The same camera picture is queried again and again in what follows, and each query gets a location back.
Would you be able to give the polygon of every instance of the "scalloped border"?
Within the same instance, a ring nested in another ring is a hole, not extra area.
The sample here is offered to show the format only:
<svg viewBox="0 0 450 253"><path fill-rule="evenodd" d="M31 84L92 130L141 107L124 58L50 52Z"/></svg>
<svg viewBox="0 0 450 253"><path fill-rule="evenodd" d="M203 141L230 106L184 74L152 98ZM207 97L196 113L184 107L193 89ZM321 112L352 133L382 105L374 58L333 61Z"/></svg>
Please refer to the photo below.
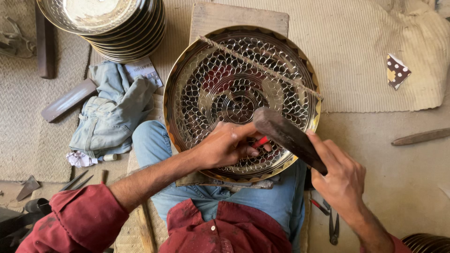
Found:
<svg viewBox="0 0 450 253"><path fill-rule="evenodd" d="M222 32L224 32L225 30L249 30L249 31L255 31L255 30L259 30L261 33L264 34L269 34L272 33L277 39L279 40L285 40L285 43L291 47L294 50L297 50L298 52L298 56L306 61L306 68L308 70L308 72L311 74L311 79L314 85L316 85L316 90L317 92L320 93L320 89L319 89L319 81L317 80L317 76L315 74L315 71L309 61L309 59L306 57L305 53L303 53L303 51L297 46L295 45L292 41L290 41L288 38L286 38L285 36L269 30L267 28L263 28L263 27L256 27L256 26L231 26L231 27L224 27L218 30L215 30L213 32L210 32L208 34L205 35L206 38L209 38L211 35L217 35L220 34ZM166 81L166 85L164 86L164 97L163 97L163 110L164 110L164 122L166 124L166 128L167 128L167 133L169 135L169 138L171 140L171 142L173 143L173 145L175 146L175 148L178 150L178 152L181 152L181 148L179 145L177 145L175 143L175 138L173 136L173 134L170 132L170 124L169 121L167 120L167 87L168 84L171 83L173 75L175 73L175 71L177 70L177 68L179 67L179 64L185 59L186 54L188 52L190 52L192 49L195 48L195 46L197 45L197 43L203 43L202 41L200 41L199 39L197 39L196 41L194 41L192 44L190 44L182 53L181 55L178 57L177 61L174 63L169 77L167 78ZM321 104L322 102L315 98L316 100L316 105L315 105L315 113L316 115L314 116L314 119L311 121L310 125L309 125L309 129L313 130L315 132L315 130L317 129L317 125L319 124L319 118L320 118L320 108L321 108ZM214 179L218 179L221 181L225 181L225 182L234 182L234 183L249 183L249 182L256 182L256 181L260 181L263 179L267 179L269 177L275 176L278 173L282 172L283 170L287 169L289 166L291 166L296 160L298 159L297 156L292 155L292 158L288 161L286 161L282 167L279 167L277 169L274 169L271 173L267 173L267 174L263 174L260 177L251 177L251 178L239 178L239 179L233 179L230 177L224 177L221 175L218 175L216 173L213 173L211 170L202 170L200 171L201 173L203 173L206 176L212 177Z"/></svg>

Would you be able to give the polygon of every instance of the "wooden block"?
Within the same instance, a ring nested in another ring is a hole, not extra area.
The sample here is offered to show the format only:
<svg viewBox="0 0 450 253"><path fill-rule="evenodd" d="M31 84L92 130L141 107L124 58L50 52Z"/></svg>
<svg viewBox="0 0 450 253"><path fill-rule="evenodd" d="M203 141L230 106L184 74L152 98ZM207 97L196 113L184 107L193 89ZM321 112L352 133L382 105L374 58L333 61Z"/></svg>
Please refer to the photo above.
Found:
<svg viewBox="0 0 450 253"><path fill-rule="evenodd" d="M223 27L251 25L264 27L288 36L289 15L283 12L221 5L195 3L192 8L189 43Z"/></svg>
<svg viewBox="0 0 450 253"><path fill-rule="evenodd" d="M155 244L155 239L153 238L152 222L149 216L147 201L137 207L137 217L144 252L156 253L158 250Z"/></svg>
<svg viewBox="0 0 450 253"><path fill-rule="evenodd" d="M40 114L48 123L51 123L53 120L79 105L95 93L97 93L97 86L90 78L87 78L75 86L75 88L69 90L66 94L45 107Z"/></svg>
<svg viewBox="0 0 450 253"><path fill-rule="evenodd" d="M53 24L42 14L37 1L35 1L35 13L37 72L44 79L53 79L56 68Z"/></svg>

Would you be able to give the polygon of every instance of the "red chisel handle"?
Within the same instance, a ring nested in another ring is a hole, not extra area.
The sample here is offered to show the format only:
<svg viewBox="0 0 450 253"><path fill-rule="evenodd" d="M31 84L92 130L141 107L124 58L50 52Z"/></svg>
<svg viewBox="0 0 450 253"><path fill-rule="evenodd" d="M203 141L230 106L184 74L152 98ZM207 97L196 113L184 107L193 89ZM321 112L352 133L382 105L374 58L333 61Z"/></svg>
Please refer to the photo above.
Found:
<svg viewBox="0 0 450 253"><path fill-rule="evenodd" d="M313 205L317 206L326 216L330 215L330 213L324 208L322 207L319 203L317 203L315 200L313 199L309 199L311 201L311 203L313 203Z"/></svg>
<svg viewBox="0 0 450 253"><path fill-rule="evenodd" d="M252 148L257 148L260 147L261 145L263 145L264 143L269 142L269 139L267 138L267 136L262 137L261 139L255 141L255 143L253 143Z"/></svg>

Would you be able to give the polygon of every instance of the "pliers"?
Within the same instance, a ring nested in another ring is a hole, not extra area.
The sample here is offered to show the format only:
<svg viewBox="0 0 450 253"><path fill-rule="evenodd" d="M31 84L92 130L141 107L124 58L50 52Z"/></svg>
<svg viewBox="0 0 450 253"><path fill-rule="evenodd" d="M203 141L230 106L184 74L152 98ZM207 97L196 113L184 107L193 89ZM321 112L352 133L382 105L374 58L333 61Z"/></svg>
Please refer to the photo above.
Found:
<svg viewBox="0 0 450 253"><path fill-rule="evenodd" d="M339 237L339 213L336 215L336 226L333 228L333 213L331 211L331 206L324 199L325 207L330 211L330 225L329 225L329 233L330 233L330 243L332 245L337 245L338 237Z"/></svg>

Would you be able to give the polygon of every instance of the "blue jeans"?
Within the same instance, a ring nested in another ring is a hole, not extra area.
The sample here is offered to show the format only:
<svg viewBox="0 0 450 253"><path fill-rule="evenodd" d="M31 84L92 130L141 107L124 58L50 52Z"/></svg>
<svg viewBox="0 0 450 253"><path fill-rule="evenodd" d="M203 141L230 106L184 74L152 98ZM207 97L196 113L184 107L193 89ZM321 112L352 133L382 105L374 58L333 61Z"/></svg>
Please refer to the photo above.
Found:
<svg viewBox="0 0 450 253"><path fill-rule="evenodd" d="M140 124L133 133L133 143L140 167L158 163L172 156L166 127L158 121ZM271 190L241 189L231 194L227 189L218 186L176 187L175 183L172 183L151 199L164 221L170 208L189 198L202 213L204 221L216 217L217 205L221 200L257 208L282 226L292 243L292 252L300 252L299 235L305 215L303 188L306 164L297 160L280 175L280 182L275 183Z"/></svg>

